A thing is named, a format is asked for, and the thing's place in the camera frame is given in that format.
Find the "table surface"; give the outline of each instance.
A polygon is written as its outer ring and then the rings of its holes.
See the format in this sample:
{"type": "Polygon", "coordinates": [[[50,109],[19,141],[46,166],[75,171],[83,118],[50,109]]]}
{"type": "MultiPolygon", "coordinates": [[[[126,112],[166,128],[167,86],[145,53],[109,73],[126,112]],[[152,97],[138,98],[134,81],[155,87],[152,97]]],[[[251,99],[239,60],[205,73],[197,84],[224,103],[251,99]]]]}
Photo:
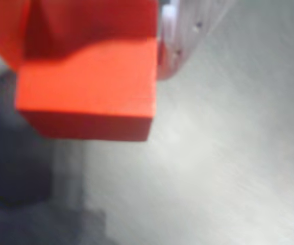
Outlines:
{"type": "Polygon", "coordinates": [[[240,0],[148,142],[47,140],[0,78],[0,244],[294,244],[294,1],[240,0]]]}

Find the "brushed metal surface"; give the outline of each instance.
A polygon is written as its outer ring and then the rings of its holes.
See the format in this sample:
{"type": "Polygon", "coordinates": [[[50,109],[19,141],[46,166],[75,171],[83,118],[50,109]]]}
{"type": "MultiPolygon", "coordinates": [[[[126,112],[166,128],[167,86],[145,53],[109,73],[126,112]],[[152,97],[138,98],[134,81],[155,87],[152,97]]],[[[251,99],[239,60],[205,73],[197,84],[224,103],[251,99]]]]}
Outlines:
{"type": "Polygon", "coordinates": [[[235,2],[171,0],[165,5],[161,17],[158,78],[174,76],[235,2]],[[168,9],[172,14],[166,17],[168,9]]]}
{"type": "Polygon", "coordinates": [[[0,244],[294,244],[294,1],[239,1],[158,98],[146,143],[3,126],[0,171],[54,177],[0,208],[0,244]]]}

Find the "gray metal surface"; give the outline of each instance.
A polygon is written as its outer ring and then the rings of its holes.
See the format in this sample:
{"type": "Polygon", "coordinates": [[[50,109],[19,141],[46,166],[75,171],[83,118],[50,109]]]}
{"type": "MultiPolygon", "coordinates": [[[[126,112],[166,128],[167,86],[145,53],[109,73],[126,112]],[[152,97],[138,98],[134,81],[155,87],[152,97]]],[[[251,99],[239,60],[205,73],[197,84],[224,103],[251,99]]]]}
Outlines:
{"type": "Polygon", "coordinates": [[[163,6],[158,78],[174,76],[235,0],[170,0],[163,6]]]}
{"type": "Polygon", "coordinates": [[[158,84],[148,142],[1,124],[0,176],[0,244],[294,244],[294,1],[239,1],[158,84]]]}

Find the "orange block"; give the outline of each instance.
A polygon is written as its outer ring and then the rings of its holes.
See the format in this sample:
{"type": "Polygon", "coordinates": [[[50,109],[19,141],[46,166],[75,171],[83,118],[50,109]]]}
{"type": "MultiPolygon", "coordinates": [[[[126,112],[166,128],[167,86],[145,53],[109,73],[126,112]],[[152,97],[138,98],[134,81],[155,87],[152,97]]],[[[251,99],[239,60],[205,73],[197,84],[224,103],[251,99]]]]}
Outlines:
{"type": "Polygon", "coordinates": [[[156,33],[156,0],[35,1],[17,109],[49,137],[146,140],[156,33]]]}

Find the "red plastic piece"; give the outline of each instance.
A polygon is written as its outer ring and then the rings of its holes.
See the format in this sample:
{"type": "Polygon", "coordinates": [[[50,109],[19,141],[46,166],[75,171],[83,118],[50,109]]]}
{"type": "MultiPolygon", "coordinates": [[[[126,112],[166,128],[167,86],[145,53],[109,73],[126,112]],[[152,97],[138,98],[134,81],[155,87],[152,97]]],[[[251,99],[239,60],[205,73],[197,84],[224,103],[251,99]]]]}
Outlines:
{"type": "Polygon", "coordinates": [[[22,63],[30,0],[0,0],[0,55],[14,69],[22,63]]]}
{"type": "Polygon", "coordinates": [[[49,137],[146,140],[156,33],[156,0],[33,1],[17,109],[49,137]]]}

